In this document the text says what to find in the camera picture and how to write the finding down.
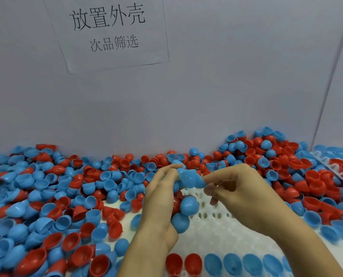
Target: paper sign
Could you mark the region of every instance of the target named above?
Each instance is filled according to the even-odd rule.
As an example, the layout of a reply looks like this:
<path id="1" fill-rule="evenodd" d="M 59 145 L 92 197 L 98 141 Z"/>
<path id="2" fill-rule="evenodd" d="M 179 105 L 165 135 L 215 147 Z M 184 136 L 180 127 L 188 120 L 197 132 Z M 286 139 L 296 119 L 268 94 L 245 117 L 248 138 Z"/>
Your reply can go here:
<path id="1" fill-rule="evenodd" d="M 169 61 L 163 0 L 45 0 L 69 73 Z"/>

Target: forearm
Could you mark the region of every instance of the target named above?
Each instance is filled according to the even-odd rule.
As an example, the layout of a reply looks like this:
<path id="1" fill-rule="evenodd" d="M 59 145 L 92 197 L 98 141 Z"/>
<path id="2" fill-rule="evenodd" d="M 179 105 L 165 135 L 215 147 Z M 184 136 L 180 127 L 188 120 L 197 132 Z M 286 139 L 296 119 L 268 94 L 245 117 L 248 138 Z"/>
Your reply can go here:
<path id="1" fill-rule="evenodd" d="M 343 277 L 343 269 L 329 249 L 302 219 L 286 222 L 285 229 L 274 240 L 295 277 Z"/>
<path id="2" fill-rule="evenodd" d="M 162 236 L 139 229 L 129 245 L 117 277 L 160 277 L 169 251 Z"/>

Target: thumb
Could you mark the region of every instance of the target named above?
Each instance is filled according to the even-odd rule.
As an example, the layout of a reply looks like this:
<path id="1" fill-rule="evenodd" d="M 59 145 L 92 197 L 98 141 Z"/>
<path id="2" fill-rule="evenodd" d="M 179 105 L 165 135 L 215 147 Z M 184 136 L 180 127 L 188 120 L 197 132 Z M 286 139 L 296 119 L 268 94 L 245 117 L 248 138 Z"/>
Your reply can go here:
<path id="1" fill-rule="evenodd" d="M 216 198 L 224 205 L 231 201 L 232 196 L 234 196 L 233 192 L 227 191 L 221 186 L 215 186 L 214 184 L 207 185 L 203 191 L 206 195 Z"/>

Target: hand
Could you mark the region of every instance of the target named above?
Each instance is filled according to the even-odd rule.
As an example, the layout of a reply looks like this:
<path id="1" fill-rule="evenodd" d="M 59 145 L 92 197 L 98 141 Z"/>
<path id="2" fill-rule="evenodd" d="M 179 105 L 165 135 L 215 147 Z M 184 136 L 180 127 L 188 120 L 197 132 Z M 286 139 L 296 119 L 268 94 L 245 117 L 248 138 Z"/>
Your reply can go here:
<path id="1" fill-rule="evenodd" d="M 240 223 L 256 232 L 274 239 L 286 220 L 298 220 L 271 186 L 247 164 L 214 171 L 203 180 L 208 184 L 205 194 L 212 196 L 211 205 L 220 201 Z"/>
<path id="2" fill-rule="evenodd" d="M 179 179 L 177 168 L 181 164 L 172 164 L 160 168 L 146 187 L 140 228 L 160 235 L 160 242 L 166 243 L 170 251 L 178 241 L 178 233 L 171 224 L 174 205 L 174 182 Z"/>

